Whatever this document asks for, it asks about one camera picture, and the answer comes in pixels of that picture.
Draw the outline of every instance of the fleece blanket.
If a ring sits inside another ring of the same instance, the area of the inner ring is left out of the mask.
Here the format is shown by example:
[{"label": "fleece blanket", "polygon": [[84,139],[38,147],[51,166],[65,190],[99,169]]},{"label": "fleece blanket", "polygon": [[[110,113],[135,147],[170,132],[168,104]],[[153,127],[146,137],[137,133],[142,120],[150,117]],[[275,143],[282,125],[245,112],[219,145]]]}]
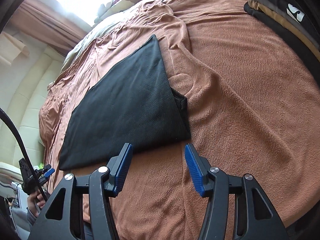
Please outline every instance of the fleece blanket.
[{"label": "fleece blanket", "polygon": [[[73,109],[117,62],[155,34],[171,87],[188,99],[192,138],[133,157],[111,199],[121,239],[196,239],[207,199],[184,159],[192,142],[228,174],[251,173],[285,226],[320,199],[320,92],[297,55],[246,14],[247,0],[154,0],[94,39],[50,88],[39,113],[45,162],[57,169]],[[89,174],[101,164],[73,170]],[[63,177],[57,170],[49,192]],[[231,239],[230,197],[226,239]],[[90,221],[88,196],[84,220]]]}]

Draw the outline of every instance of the cream padded headboard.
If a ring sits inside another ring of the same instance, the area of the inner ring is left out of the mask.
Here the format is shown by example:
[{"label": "cream padded headboard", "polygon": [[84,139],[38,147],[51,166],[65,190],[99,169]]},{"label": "cream padded headboard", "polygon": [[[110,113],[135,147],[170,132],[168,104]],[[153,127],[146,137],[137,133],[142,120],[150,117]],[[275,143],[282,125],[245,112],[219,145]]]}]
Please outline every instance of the cream padded headboard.
[{"label": "cream padded headboard", "polygon": [[[48,94],[47,86],[60,73],[64,57],[47,47],[24,77],[6,111],[17,127],[33,165],[43,162],[44,148],[39,143],[38,114]],[[0,129],[0,162],[19,167],[21,150],[6,125]]]}]

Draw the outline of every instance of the black cable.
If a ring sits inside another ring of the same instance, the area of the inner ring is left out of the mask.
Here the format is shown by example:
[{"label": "black cable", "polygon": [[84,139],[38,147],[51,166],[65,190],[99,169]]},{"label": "black cable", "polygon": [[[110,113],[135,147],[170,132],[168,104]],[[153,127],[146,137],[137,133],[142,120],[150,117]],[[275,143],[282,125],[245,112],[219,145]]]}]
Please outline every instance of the black cable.
[{"label": "black cable", "polygon": [[15,127],[14,123],[11,121],[11,119],[9,118],[9,116],[7,116],[7,114],[0,108],[0,119],[7,125],[7,127],[10,129],[10,131],[12,132],[12,134],[14,135],[14,137],[16,138],[18,145],[21,149],[22,155],[24,157],[24,159],[27,162],[27,165],[29,166],[29,169],[32,173],[33,178],[36,181],[37,187],[39,188],[39,191],[41,193],[41,195],[43,196],[44,201],[47,202],[47,196],[45,195],[39,180],[37,179],[35,170],[33,169],[33,166],[31,164],[31,161],[29,159],[29,156],[27,154],[26,148],[24,147],[23,141],[21,139],[21,136],[17,130],[17,128]]}]

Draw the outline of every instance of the blue gripper pad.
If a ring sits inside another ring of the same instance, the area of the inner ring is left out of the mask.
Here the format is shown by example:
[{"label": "blue gripper pad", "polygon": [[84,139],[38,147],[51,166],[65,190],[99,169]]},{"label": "blue gripper pad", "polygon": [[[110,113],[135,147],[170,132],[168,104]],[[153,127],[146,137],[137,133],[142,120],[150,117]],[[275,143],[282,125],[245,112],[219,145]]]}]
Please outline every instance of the blue gripper pad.
[{"label": "blue gripper pad", "polygon": [[209,197],[212,194],[208,177],[210,165],[204,165],[192,143],[186,145],[184,156],[192,178],[193,186],[201,197]]},{"label": "blue gripper pad", "polygon": [[121,192],[123,189],[123,185],[131,164],[132,154],[132,145],[125,143],[110,171],[107,190],[112,191],[113,197],[118,196],[119,192]]}]

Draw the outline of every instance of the brown bedspread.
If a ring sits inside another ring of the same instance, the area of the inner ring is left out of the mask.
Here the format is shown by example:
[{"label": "brown bedspread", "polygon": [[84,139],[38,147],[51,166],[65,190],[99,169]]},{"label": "brown bedspread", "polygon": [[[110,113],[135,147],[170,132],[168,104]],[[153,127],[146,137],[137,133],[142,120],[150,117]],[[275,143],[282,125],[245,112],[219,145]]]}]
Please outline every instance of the brown bedspread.
[{"label": "brown bedspread", "polygon": [[[198,152],[228,174],[252,173],[286,226],[300,218],[320,199],[320,93],[282,39],[244,12],[246,1],[142,2],[132,18],[94,40],[40,111],[45,161],[57,169],[71,112],[87,90],[156,34],[169,82],[188,98]],[[185,143],[133,157],[123,191],[111,199],[121,239],[197,238],[207,199],[194,191]],[[50,192],[62,176],[56,171]],[[232,227],[229,214],[226,239]]]}]

